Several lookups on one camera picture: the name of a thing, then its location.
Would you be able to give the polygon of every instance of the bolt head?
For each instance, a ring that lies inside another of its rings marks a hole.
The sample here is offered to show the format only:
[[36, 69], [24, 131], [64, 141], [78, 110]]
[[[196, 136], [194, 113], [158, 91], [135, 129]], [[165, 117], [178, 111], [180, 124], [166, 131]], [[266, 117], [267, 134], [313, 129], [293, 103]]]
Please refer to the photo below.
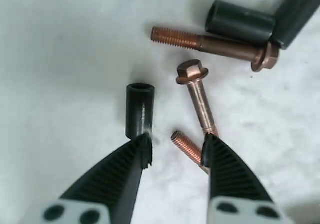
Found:
[[180, 64], [177, 68], [178, 78], [176, 82], [178, 84], [188, 84], [195, 82], [207, 76], [208, 69], [203, 68], [201, 61], [193, 59]]
[[260, 72], [263, 68], [272, 69], [279, 57], [279, 47], [268, 43], [262, 58], [257, 63], [251, 63], [251, 69], [254, 72]]

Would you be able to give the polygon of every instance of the copper bolt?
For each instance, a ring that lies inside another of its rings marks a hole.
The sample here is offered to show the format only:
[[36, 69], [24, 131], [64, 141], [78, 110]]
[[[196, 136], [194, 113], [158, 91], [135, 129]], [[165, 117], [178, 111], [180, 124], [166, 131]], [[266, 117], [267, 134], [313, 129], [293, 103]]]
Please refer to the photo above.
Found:
[[202, 79], [209, 73], [208, 69], [202, 67], [200, 60], [193, 59], [180, 64], [177, 71], [179, 76], [176, 82], [188, 86], [204, 134], [213, 133], [218, 136], [214, 117], [202, 83]]
[[265, 47], [260, 48], [237, 41], [196, 35], [161, 27], [153, 27], [151, 40], [250, 61], [254, 72], [259, 72], [263, 68], [272, 69], [277, 63], [279, 56], [279, 47], [271, 43], [267, 43]]
[[192, 161], [194, 161], [202, 170], [207, 174], [209, 173], [208, 168], [201, 166], [201, 150], [200, 148], [191, 141], [183, 132], [175, 131], [171, 136], [172, 142], [183, 151]]

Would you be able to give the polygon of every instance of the hole in tube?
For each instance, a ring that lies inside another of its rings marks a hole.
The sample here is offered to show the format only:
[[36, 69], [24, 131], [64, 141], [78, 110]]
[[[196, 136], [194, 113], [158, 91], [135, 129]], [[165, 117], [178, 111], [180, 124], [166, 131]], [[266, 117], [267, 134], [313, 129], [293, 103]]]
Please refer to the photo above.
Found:
[[151, 89], [152, 86], [146, 83], [134, 83], [131, 85], [131, 88], [134, 89]]

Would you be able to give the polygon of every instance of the threaded shank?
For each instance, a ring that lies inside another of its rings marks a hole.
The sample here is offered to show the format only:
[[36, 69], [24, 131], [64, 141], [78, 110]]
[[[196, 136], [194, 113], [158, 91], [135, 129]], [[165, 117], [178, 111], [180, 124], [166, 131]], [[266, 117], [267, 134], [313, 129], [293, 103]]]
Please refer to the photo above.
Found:
[[172, 142], [180, 148], [192, 161], [201, 165], [201, 150], [183, 132], [175, 131], [171, 136]]
[[182, 48], [199, 49], [198, 35], [168, 28], [153, 27], [151, 40]]

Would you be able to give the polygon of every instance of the white surface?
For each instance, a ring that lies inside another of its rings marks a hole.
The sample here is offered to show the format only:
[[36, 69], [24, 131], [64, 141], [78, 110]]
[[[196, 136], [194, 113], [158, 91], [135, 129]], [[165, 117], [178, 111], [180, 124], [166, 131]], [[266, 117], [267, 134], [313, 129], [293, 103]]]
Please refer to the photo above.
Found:
[[[280, 206], [318, 207], [320, 12], [260, 73], [150, 41], [154, 24], [203, 33], [213, 1], [0, 0], [0, 223], [57, 198], [125, 143], [126, 85], [145, 81], [156, 87], [157, 144], [132, 224], [204, 224], [207, 176], [170, 142], [179, 128], [202, 145], [188, 89], [175, 82], [191, 58], [210, 70], [204, 85], [221, 138]], [[273, 13], [282, 0], [225, 1]]]

